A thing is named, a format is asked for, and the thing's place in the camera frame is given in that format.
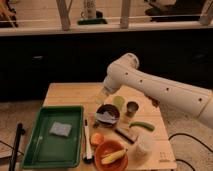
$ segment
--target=banana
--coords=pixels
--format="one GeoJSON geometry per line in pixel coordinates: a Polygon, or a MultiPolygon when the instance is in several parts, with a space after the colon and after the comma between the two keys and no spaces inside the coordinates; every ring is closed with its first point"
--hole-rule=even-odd
{"type": "Polygon", "coordinates": [[[107,154],[103,156],[104,158],[101,160],[101,164],[110,164],[116,161],[117,159],[120,159],[126,154],[126,149],[118,150],[116,152],[107,154]]]}

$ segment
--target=small cup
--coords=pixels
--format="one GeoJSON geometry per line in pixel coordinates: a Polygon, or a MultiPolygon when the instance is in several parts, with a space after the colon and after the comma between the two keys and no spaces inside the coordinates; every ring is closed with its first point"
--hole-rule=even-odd
{"type": "Polygon", "coordinates": [[[132,118],[135,115],[135,113],[138,111],[139,105],[134,101],[130,101],[127,103],[126,107],[127,107],[127,111],[125,115],[132,118]]]}
{"type": "Polygon", "coordinates": [[[113,98],[113,105],[115,105],[120,112],[122,111],[124,103],[125,99],[122,96],[115,96],[113,98]]]}

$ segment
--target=black cable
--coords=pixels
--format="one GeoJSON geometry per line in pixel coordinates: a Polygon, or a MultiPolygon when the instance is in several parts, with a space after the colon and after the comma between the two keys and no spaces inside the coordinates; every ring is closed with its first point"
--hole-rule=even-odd
{"type": "Polygon", "coordinates": [[[176,161],[183,162],[183,163],[187,164],[193,171],[195,171],[195,168],[191,164],[189,164],[187,161],[185,161],[183,159],[176,159],[176,161]]]}
{"type": "Polygon", "coordinates": [[[199,142],[200,144],[202,144],[204,147],[206,147],[211,153],[213,153],[213,150],[210,147],[208,147],[206,144],[204,144],[202,141],[200,141],[196,137],[194,137],[192,135],[189,135],[189,134],[186,134],[186,133],[176,133],[176,134],[173,134],[173,135],[171,135],[169,137],[169,140],[171,140],[173,137],[178,136],[178,135],[184,135],[184,136],[187,136],[187,137],[190,137],[190,138],[196,140],[197,142],[199,142]]]}
{"type": "Polygon", "coordinates": [[[4,141],[0,140],[0,143],[6,145],[7,147],[10,147],[11,149],[14,149],[11,145],[5,143],[4,141]]]}
{"type": "MultiPolygon", "coordinates": [[[[176,133],[176,134],[173,134],[173,135],[171,135],[169,137],[169,140],[171,140],[173,137],[178,136],[178,135],[184,135],[184,136],[187,136],[187,137],[190,137],[190,138],[196,140],[197,142],[199,142],[200,144],[202,144],[204,147],[206,147],[211,153],[213,153],[213,150],[210,147],[208,147],[206,144],[204,144],[202,141],[200,141],[198,138],[196,138],[196,137],[194,137],[192,135],[186,134],[186,133],[176,133]]],[[[188,163],[187,161],[185,161],[183,159],[176,159],[176,161],[183,162],[183,163],[187,164],[193,171],[195,171],[195,168],[190,163],[188,163]]]]}

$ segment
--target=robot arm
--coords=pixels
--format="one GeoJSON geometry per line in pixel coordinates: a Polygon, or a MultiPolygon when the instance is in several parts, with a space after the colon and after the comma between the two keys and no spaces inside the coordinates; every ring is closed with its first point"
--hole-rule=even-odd
{"type": "Polygon", "coordinates": [[[138,67],[139,60],[131,53],[112,62],[107,69],[102,94],[107,97],[119,90],[122,85],[126,85],[159,102],[193,114],[213,129],[212,90],[146,74],[137,70],[138,67]]]}

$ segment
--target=orange object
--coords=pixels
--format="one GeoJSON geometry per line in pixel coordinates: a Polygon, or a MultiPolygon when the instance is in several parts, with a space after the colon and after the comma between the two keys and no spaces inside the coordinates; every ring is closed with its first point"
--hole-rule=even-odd
{"type": "Polygon", "coordinates": [[[127,154],[111,164],[101,164],[103,156],[122,149],[124,147],[115,140],[105,140],[101,143],[95,150],[95,165],[98,171],[124,171],[128,164],[127,154]]]}
{"type": "Polygon", "coordinates": [[[90,142],[92,145],[94,146],[98,146],[99,144],[101,144],[104,141],[104,136],[101,133],[93,133],[91,138],[90,138],[90,142]]]}

